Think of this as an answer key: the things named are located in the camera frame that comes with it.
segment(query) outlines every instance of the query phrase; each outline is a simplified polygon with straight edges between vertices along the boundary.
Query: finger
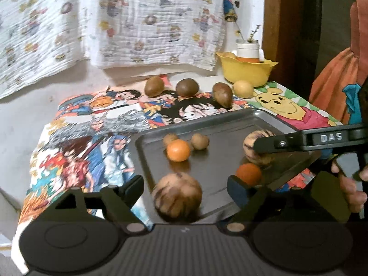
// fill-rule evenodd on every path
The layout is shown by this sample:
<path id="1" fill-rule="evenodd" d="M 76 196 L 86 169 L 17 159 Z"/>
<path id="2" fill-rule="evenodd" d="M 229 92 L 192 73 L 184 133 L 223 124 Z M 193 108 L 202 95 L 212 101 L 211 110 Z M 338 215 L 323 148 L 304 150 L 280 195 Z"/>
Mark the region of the finger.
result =
<path id="1" fill-rule="evenodd" d="M 349 209 L 352 213 L 359 213 L 363 209 L 364 205 L 351 205 L 349 206 Z"/>
<path id="2" fill-rule="evenodd" d="M 357 185 L 354 180 L 346 176 L 339 176 L 340 188 L 346 194 L 354 194 L 357 192 Z"/>
<path id="3" fill-rule="evenodd" d="M 337 164 L 335 163 L 335 161 L 332 162 L 331 172 L 332 173 L 339 173 L 340 172 L 340 168 L 337 166 Z"/>
<path id="4" fill-rule="evenodd" d="M 363 181 L 368 181 L 368 166 L 365 166 L 365 168 L 360 171 L 359 176 Z"/>
<path id="5" fill-rule="evenodd" d="M 346 200 L 350 205 L 362 205 L 367 202 L 367 194 L 364 192 L 355 192 L 354 194 L 348 194 Z"/>

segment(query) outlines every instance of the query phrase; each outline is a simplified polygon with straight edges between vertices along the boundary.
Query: wooden door frame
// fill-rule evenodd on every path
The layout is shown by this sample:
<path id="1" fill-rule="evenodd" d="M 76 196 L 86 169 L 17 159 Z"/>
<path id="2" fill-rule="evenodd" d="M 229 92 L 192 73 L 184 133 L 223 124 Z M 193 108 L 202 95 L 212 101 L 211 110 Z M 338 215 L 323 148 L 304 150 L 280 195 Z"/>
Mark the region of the wooden door frame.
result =
<path id="1" fill-rule="evenodd" d="M 303 0 L 264 0 L 262 49 L 267 59 L 279 62 L 269 80 L 291 90 L 302 12 Z"/>

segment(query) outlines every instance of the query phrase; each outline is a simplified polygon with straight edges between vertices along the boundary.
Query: metal baking tray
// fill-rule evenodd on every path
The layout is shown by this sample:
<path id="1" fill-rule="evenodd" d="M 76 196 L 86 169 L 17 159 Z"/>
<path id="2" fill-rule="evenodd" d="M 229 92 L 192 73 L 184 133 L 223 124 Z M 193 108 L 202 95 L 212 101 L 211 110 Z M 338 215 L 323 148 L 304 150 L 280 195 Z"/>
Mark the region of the metal baking tray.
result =
<path id="1" fill-rule="evenodd" d="M 243 140 L 251 132 L 268 129 L 276 135 L 297 131 L 270 113 L 255 108 L 217 114 L 172 124 L 135 134 L 129 149 L 135 173 L 145 179 L 143 201 L 154 223 L 166 223 L 157 213 L 151 192 L 166 174 L 179 170 L 199 181 L 203 190 L 202 203 L 195 223 L 215 223 L 239 211 L 227 193 L 227 178 L 234 175 L 241 164 L 247 163 Z M 210 139 L 207 150 L 193 151 L 182 163 L 173 163 L 166 157 L 163 137 L 176 133 L 190 141 L 199 132 Z M 271 166 L 263 169 L 265 185 L 276 190 L 320 157 L 319 151 L 277 153 Z"/>

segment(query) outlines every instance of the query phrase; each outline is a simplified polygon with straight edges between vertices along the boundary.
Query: table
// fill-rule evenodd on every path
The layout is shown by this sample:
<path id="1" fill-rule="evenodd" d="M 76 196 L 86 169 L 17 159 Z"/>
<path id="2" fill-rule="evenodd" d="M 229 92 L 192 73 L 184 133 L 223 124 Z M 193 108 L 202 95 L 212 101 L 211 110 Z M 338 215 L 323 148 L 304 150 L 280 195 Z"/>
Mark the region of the table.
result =
<path id="1" fill-rule="evenodd" d="M 165 91 L 158 98 L 144 95 L 146 81 L 128 86 L 108 87 L 96 93 L 85 93 L 60 103 L 55 119 L 47 124 L 40 136 L 30 163 L 31 185 L 13 240 L 12 259 L 22 273 L 28 271 L 18 247 L 22 231 L 65 190 L 79 186 L 85 192 L 99 191 L 108 184 L 123 185 L 134 174 L 129 157 L 131 133 L 180 123 L 203 115 L 216 115 L 224 111 L 212 98 L 211 89 L 216 82 L 225 82 L 222 76 L 197 78 L 201 91 L 190 99 L 195 107 L 181 107 L 188 100 L 177 96 L 174 88 L 180 75 L 161 78 Z M 236 111 L 249 107 L 264 109 L 297 129 L 341 125 L 328 113 L 276 82 L 254 90 L 253 98 L 233 98 Z M 305 169 L 279 191 L 290 187 L 305 187 L 314 175 Z M 148 218 L 141 199 L 132 212 L 148 228 Z M 100 211 L 91 213 L 102 217 Z"/>

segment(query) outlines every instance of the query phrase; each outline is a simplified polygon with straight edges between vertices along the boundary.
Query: tangerine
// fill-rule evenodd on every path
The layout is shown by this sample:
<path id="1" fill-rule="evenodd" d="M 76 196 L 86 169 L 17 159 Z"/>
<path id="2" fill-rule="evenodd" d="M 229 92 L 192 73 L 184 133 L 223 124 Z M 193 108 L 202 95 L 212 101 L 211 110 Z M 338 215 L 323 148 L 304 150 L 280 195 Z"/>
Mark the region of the tangerine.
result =
<path id="1" fill-rule="evenodd" d="M 167 157 L 173 162 L 183 162 L 190 156 L 191 150 L 188 142 L 177 139 L 169 143 L 166 148 Z"/>
<path id="2" fill-rule="evenodd" d="M 235 175 L 250 187 L 258 185 L 262 180 L 261 169 L 253 163 L 240 165 Z"/>

